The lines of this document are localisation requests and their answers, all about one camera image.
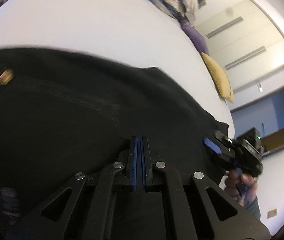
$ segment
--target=white bed sheet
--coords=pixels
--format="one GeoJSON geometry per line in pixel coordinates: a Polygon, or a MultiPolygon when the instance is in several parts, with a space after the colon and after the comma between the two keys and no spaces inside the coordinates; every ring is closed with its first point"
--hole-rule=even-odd
{"type": "Polygon", "coordinates": [[[179,23],[148,0],[8,0],[0,8],[0,48],[44,47],[157,66],[216,120],[229,108],[179,23]]]}

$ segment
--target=pillow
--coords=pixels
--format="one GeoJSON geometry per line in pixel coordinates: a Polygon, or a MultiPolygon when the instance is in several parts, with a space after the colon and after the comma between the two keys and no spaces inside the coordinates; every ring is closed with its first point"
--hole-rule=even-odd
{"type": "Polygon", "coordinates": [[[181,24],[181,29],[190,38],[196,50],[201,53],[209,55],[208,45],[206,44],[205,38],[198,32],[196,28],[187,19],[178,19],[181,24]]]}
{"type": "Polygon", "coordinates": [[[201,54],[220,95],[230,103],[234,103],[233,91],[224,70],[213,58],[203,52],[201,54]]]}

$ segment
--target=black device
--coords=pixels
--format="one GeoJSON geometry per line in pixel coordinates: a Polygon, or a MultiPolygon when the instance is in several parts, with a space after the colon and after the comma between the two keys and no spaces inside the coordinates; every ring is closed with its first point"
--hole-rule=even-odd
{"type": "Polygon", "coordinates": [[[201,171],[190,174],[190,181],[184,185],[179,171],[149,149],[147,137],[132,137],[130,149],[120,152],[117,162],[95,174],[78,172],[71,176],[14,224],[6,239],[112,240],[116,194],[133,192],[137,176],[142,176],[145,192],[162,192],[167,239],[271,238],[260,221],[201,171]],[[138,155],[142,174],[138,174],[138,155]]]}
{"type": "MultiPolygon", "coordinates": [[[[215,131],[214,137],[217,141],[205,138],[204,145],[209,149],[210,157],[217,165],[227,171],[236,170],[239,176],[244,172],[258,177],[263,172],[263,148],[257,129],[252,128],[237,139],[230,139],[220,131],[215,131]]],[[[242,182],[236,186],[241,196],[246,194],[248,188],[242,182]]]]}
{"type": "Polygon", "coordinates": [[[263,153],[261,152],[261,150],[263,150],[261,149],[261,135],[255,127],[252,127],[250,130],[237,137],[237,141],[242,142],[243,140],[247,140],[261,154],[263,153]]]}

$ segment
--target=black fabric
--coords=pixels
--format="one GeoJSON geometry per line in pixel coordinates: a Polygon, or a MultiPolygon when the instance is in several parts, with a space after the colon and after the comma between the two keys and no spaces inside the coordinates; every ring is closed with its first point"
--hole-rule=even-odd
{"type": "Polygon", "coordinates": [[[0,50],[0,72],[8,68],[14,78],[0,86],[2,234],[72,174],[116,160],[131,136],[147,136],[183,180],[202,171],[220,182],[223,171],[202,140],[227,134],[228,125],[159,69],[49,49],[0,50]]]}

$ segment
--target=hand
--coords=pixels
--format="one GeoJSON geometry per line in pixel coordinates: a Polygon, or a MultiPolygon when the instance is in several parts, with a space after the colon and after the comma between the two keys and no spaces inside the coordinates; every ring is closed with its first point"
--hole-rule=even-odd
{"type": "Polygon", "coordinates": [[[242,174],[241,182],[243,185],[248,186],[249,189],[244,197],[241,197],[238,190],[236,189],[236,184],[239,183],[238,175],[235,171],[226,173],[229,177],[225,180],[224,184],[226,188],[224,191],[228,193],[234,200],[238,201],[241,206],[250,205],[256,198],[258,191],[258,183],[254,180],[251,175],[242,174]]]}

